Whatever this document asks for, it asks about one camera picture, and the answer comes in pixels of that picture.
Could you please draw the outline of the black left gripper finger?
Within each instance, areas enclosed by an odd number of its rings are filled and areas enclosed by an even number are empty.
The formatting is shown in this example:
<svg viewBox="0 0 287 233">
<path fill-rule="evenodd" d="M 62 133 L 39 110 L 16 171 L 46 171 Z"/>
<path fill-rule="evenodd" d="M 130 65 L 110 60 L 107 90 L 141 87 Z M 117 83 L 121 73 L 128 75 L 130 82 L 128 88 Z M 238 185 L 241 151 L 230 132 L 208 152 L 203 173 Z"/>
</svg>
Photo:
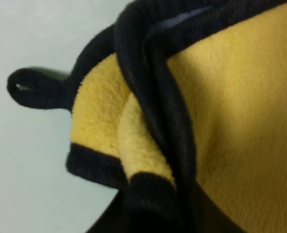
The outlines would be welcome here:
<svg viewBox="0 0 287 233">
<path fill-rule="evenodd" d="M 196 230 L 199 233 L 243 233 L 213 201 L 203 189 L 195 186 L 192 192 L 191 206 Z M 91 226 L 88 233 L 125 233 L 129 218 L 122 207 L 123 193 L 118 192 L 104 213 Z"/>
</svg>

